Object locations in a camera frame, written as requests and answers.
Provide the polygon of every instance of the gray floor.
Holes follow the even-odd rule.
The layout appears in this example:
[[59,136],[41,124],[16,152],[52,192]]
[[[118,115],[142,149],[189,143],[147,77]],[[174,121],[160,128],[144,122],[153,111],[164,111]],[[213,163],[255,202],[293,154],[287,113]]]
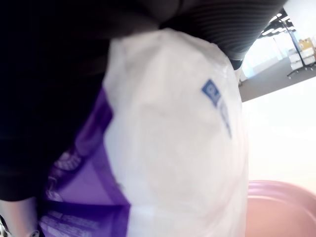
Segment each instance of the gray floor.
[[288,58],[285,58],[272,67],[244,81],[242,86],[239,87],[242,101],[251,100],[309,78],[316,77],[316,67],[314,67],[313,71],[308,69],[307,71],[295,73],[291,76],[291,79],[288,79],[286,75],[291,71],[290,61]]

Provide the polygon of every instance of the white plastic bag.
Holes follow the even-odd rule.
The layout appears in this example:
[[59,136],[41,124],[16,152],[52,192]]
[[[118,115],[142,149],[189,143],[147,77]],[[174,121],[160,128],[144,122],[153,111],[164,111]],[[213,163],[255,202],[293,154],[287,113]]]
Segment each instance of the white plastic bag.
[[170,29],[111,42],[104,144],[131,203],[128,237],[241,237],[247,142],[233,68]]

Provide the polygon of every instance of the ceiling light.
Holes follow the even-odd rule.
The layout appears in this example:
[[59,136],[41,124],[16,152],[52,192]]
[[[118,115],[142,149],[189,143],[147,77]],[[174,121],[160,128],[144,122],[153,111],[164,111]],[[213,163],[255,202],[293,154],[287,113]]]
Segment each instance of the ceiling light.
[[271,18],[271,20],[269,21],[269,23],[272,22],[272,21],[274,21],[275,19],[277,19],[277,17],[280,17],[280,16],[282,16],[282,14],[281,14],[281,13],[278,13],[276,16],[274,16],[274,17]]
[[263,32],[262,35],[265,36],[265,35],[267,35],[268,33],[272,32],[272,31],[274,31],[274,29],[269,29],[266,32]]
[[272,18],[271,18],[271,20],[270,20],[269,22],[274,21],[276,18],[277,18],[276,16],[272,17]]
[[286,20],[288,20],[288,19],[290,19],[290,17],[289,16],[286,16],[286,17],[284,17],[283,19],[281,19],[282,21],[286,21]]
[[272,31],[272,34],[279,32],[282,29],[282,27],[277,28],[276,30]]

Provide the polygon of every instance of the dark clothing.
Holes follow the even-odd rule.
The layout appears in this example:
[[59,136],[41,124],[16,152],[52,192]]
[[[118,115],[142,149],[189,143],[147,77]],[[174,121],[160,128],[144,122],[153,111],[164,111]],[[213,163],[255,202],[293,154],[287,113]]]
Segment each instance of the dark clothing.
[[35,196],[101,86],[109,40],[171,27],[240,60],[285,0],[3,1],[0,199]]

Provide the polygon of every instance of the purple bag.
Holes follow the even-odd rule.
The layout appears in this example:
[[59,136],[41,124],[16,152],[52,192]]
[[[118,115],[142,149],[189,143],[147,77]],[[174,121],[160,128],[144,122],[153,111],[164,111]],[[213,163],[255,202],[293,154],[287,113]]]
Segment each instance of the purple bag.
[[101,89],[72,148],[51,169],[39,224],[46,237],[126,237],[130,204],[112,175],[103,134],[112,112]]

